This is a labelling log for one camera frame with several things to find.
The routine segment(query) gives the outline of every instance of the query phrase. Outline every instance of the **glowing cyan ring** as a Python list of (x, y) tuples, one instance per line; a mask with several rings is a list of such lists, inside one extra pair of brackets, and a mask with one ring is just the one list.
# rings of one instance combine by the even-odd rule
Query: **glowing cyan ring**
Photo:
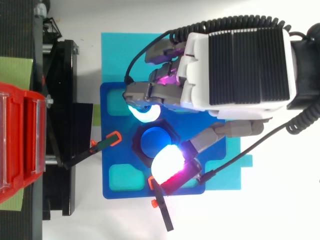
[(159, 105), (152, 105), (150, 109), (146, 112), (140, 112), (132, 106), (128, 105), (130, 112), (142, 123), (150, 123), (158, 119), (161, 113), (161, 108)]
[(153, 159), (151, 174), (158, 184), (163, 184), (184, 169), (185, 158), (177, 145), (165, 146)]

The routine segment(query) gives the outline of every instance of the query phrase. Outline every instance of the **coiled cable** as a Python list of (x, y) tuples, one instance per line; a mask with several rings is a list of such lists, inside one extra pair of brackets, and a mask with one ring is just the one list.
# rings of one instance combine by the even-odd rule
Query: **coiled cable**
[(229, 16), (209, 21), (202, 21), (170, 31), (170, 41), (173, 44), (186, 42), (190, 33), (210, 34), (223, 30), (251, 29), (251, 28), (283, 28), (290, 31), (291, 26), (285, 21), (278, 22), (278, 18), (259, 15)]
[(287, 122), (285, 129), (292, 135), (301, 133), (320, 119), (320, 98)]

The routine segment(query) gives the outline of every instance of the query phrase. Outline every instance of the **orange clamp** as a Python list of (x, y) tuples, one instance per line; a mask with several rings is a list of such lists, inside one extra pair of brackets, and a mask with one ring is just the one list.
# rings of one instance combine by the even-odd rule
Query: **orange clamp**
[(96, 146), (98, 143), (95, 140), (91, 140), (91, 146), (94, 147)]
[(151, 200), (151, 205), (152, 205), (152, 207), (153, 207), (154, 209), (159, 206), (157, 200), (155, 200), (155, 199)]
[(154, 189), (154, 186), (152, 185), (152, 182), (151, 182), (152, 179), (154, 179), (154, 176), (150, 176), (150, 177), (148, 178), (148, 183), (149, 183), (149, 187), (150, 187), (151, 190)]
[(111, 147), (113, 147), (114, 145), (117, 145), (118, 143), (120, 143), (122, 141), (122, 136), (121, 136), (120, 132), (118, 132), (118, 131), (114, 131), (114, 132), (108, 134), (105, 138), (107, 139), (107, 138), (109, 138), (109, 137), (111, 137), (113, 135), (117, 135), (119, 140), (117, 140), (114, 143), (110, 144)]

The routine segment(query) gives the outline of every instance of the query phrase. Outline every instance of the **red container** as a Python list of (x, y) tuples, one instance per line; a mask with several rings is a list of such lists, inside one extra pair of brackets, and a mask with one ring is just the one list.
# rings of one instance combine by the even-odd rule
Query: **red container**
[(0, 203), (41, 176), (45, 146), (45, 98), (0, 83)]

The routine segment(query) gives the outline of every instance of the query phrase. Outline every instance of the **black heat sink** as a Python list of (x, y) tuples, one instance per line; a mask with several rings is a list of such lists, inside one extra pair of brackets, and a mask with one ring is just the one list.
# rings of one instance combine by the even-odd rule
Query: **black heat sink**
[(283, 30), (209, 36), (210, 104), (258, 104), (290, 98)]

